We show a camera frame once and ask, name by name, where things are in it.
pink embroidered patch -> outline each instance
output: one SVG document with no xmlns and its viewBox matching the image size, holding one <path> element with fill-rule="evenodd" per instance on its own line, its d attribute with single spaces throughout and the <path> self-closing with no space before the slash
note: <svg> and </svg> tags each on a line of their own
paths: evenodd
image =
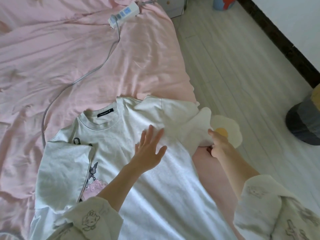
<svg viewBox="0 0 320 240">
<path fill-rule="evenodd" d="M 83 191 L 81 199 L 85 201 L 90 197 L 96 196 L 107 185 L 107 183 L 102 183 L 98 179 L 94 180 L 93 183 L 89 184 L 88 187 Z"/>
</svg>

egg yolk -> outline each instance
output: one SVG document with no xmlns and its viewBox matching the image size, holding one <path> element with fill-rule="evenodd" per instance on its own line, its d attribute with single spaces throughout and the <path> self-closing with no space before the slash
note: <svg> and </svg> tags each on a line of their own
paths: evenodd
<svg viewBox="0 0 320 240">
<path fill-rule="evenodd" d="M 225 128 L 217 128 L 215 129 L 216 132 L 218 132 L 220 135 L 228 138 L 228 132 Z"/>
</svg>

person's left hand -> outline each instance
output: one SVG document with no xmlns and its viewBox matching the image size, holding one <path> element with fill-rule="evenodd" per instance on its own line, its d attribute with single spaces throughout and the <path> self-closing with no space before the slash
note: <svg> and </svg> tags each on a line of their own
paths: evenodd
<svg viewBox="0 0 320 240">
<path fill-rule="evenodd" d="M 157 144 L 163 134 L 164 129 L 161 129 L 152 139 L 152 125 L 149 125 L 149 129 L 147 131 L 142 131 L 140 143 L 135 145 L 135 154 L 129 162 L 129 165 L 134 167 L 141 174 L 157 166 L 167 150 L 167 146 L 163 146 L 160 148 L 158 154 L 156 154 Z"/>
</svg>

baseboard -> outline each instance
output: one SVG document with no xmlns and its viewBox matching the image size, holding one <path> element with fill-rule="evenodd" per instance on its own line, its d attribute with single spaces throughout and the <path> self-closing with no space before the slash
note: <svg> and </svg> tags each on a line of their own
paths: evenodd
<svg viewBox="0 0 320 240">
<path fill-rule="evenodd" d="M 291 64 L 310 84 L 312 88 L 320 84 L 320 72 L 306 57 L 283 35 L 270 19 L 254 4 L 252 0 L 238 0 L 247 13 L 256 21 L 266 35 L 286 56 Z"/>
</svg>

white power strip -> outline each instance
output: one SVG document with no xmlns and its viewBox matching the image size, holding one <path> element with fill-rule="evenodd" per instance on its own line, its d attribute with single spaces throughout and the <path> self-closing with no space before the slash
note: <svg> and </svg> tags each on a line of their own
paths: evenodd
<svg viewBox="0 0 320 240">
<path fill-rule="evenodd" d="M 124 23 L 126 20 L 137 16 L 140 13 L 139 6 L 133 2 L 126 8 L 123 8 L 118 14 L 115 14 L 117 21 L 108 19 L 108 22 L 112 28 L 116 27 L 117 22 L 118 26 Z"/>
</svg>

